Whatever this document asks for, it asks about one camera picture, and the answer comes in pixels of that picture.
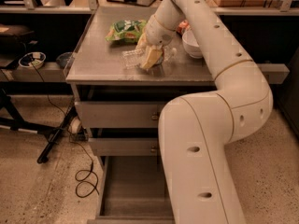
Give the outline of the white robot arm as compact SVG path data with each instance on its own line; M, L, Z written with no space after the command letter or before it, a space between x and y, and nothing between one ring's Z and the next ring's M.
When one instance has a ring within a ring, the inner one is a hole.
M214 91L168 102L158 124L175 224L246 224L224 147L257 132L273 95L257 64L205 0L163 0L149 18L144 46L167 45L188 21Z

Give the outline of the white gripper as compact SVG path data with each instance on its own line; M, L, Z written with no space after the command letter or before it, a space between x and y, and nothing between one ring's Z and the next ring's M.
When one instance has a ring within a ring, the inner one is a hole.
M161 46L166 46L172 41L175 28L176 24L171 19L161 20L156 15L150 16L145 33L140 36L135 47L142 51L140 60L142 69L150 69L159 61L164 53Z

